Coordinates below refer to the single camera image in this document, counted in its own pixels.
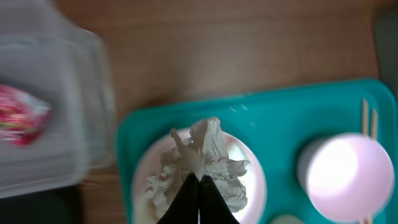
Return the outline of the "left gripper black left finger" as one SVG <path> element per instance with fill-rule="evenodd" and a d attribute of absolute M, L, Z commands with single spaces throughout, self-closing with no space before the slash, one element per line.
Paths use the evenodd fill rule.
<path fill-rule="evenodd" d="M 199 181 L 195 174 L 191 173 L 157 224 L 197 224 L 198 196 Z"/>

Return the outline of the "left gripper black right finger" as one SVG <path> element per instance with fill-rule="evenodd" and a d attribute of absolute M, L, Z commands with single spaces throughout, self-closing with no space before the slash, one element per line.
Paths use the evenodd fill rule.
<path fill-rule="evenodd" d="M 200 181 L 199 211 L 201 224 L 239 224 L 209 175 Z"/>

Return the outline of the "red snack wrapper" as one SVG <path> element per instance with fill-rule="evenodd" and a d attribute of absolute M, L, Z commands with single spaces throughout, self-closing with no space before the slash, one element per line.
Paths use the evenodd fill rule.
<path fill-rule="evenodd" d="M 51 104 L 18 88 L 1 85 L 1 139 L 17 146 L 35 141 L 52 112 Z"/>

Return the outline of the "white tissue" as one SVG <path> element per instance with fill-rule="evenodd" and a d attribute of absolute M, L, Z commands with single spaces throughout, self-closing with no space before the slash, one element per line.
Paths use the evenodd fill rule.
<path fill-rule="evenodd" d="M 231 212 L 245 208 L 246 187 L 239 178 L 246 174 L 250 161 L 229 158 L 218 118 L 202 119 L 191 125 L 189 138 L 182 139 L 176 129 L 172 129 L 170 135 L 176 146 L 161 154 L 161 173 L 147 178 L 146 196 L 156 221 L 166 213 L 191 172 L 198 179 L 209 175 Z"/>

